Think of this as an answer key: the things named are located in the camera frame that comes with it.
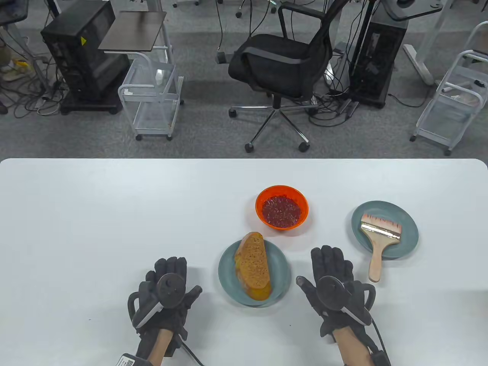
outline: floor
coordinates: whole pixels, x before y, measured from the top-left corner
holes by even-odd
[[[239,0],[224,0],[219,5],[224,39],[221,50],[232,52],[245,41],[249,28],[249,6],[241,19],[236,19]],[[253,27],[266,9],[264,1],[254,1]],[[70,1],[59,1],[62,8]],[[145,9],[140,0],[112,0],[116,11]],[[423,108],[408,108],[392,98],[386,107],[377,110],[361,106],[353,118],[334,128],[311,125],[304,112],[290,117],[308,136],[311,148],[298,151],[300,140],[284,123],[276,119],[255,143],[255,152],[246,154],[244,144],[263,121],[262,113],[240,113],[230,119],[228,108],[233,104],[269,103],[264,94],[255,93],[247,85],[232,80],[226,65],[214,61],[220,39],[220,28],[214,0],[202,0],[171,6],[163,0],[168,12],[166,27],[174,45],[180,74],[184,75],[185,105],[181,108],[172,141],[164,137],[145,137],[137,142],[122,114],[73,112],[69,116],[49,117],[31,113],[22,119],[12,113],[0,116],[0,160],[10,157],[39,158],[443,158],[442,147],[425,139],[409,142]],[[488,19],[480,4],[458,0],[439,36],[426,64],[437,78],[441,77],[458,53],[473,26]],[[310,7],[321,9],[316,0]],[[343,12],[338,41],[346,41],[351,20],[358,14],[360,3],[348,4]],[[46,52],[39,31],[47,11],[42,0],[31,0],[29,17],[19,23],[22,34],[29,37],[33,52]],[[412,20],[405,43],[420,45],[423,33],[435,16]],[[316,23],[294,16],[293,27],[298,40],[313,35]],[[278,33],[277,14],[268,14],[259,32]],[[400,51],[395,62],[390,93],[411,104],[418,104],[427,91]],[[488,115],[480,113],[455,148],[452,158],[477,158],[488,163]]]

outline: bread slice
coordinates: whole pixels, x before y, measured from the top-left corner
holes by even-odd
[[[237,278],[249,297],[266,300],[271,295],[271,280],[263,236],[258,232],[244,236],[234,259]]]

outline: pastry brush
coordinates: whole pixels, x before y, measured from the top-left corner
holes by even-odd
[[[364,214],[361,217],[361,231],[366,234],[373,247],[373,256],[369,264],[369,279],[378,282],[381,278],[383,251],[387,246],[400,242],[402,226],[393,221]]]

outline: gray-green plate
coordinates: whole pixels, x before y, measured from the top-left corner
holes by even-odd
[[[277,302],[284,296],[291,282],[291,272],[286,257],[278,247],[264,241],[266,256],[268,258],[269,275],[271,278],[271,295],[264,301],[250,298],[239,282],[236,275],[234,257],[241,241],[235,242],[225,250],[219,262],[219,280],[227,294],[238,303],[251,307],[265,307]]]
[[[369,201],[358,206],[352,214],[352,232],[359,243],[373,252],[371,242],[360,229],[361,217],[369,214],[380,219],[390,220],[402,226],[402,235],[398,244],[390,245],[383,251],[383,259],[397,259],[409,254],[417,246],[419,230],[414,220],[400,207],[385,201]]]

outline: qr code label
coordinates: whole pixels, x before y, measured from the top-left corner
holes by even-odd
[[[135,362],[136,360],[122,356],[116,366],[132,366]]]

